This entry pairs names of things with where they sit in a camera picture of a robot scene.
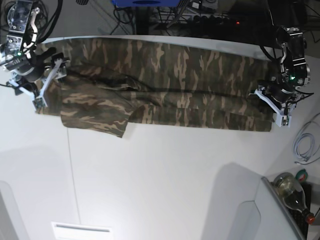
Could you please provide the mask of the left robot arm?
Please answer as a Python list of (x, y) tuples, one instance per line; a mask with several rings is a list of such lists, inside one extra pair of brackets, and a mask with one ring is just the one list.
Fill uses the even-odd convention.
[(254, 94), (272, 108), (279, 127), (289, 127), (297, 104), (313, 95), (301, 91), (311, 82), (305, 58), (307, 42), (302, 31), (308, 22), (306, 5), (303, 0), (265, 0), (263, 8), (282, 55), (271, 56), (260, 46), (277, 67), (277, 73), (270, 80), (260, 80)]

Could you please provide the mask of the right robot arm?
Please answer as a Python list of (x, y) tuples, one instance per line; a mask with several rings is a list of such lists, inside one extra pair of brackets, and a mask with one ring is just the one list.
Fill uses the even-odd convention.
[(44, 8), (37, 0), (17, 0), (7, 13), (8, 33), (0, 46), (0, 66), (10, 73), (4, 87), (15, 95), (27, 95), (34, 108), (49, 105), (47, 90), (54, 80), (67, 76), (69, 58), (50, 47), (37, 54), (40, 37), (39, 16)]

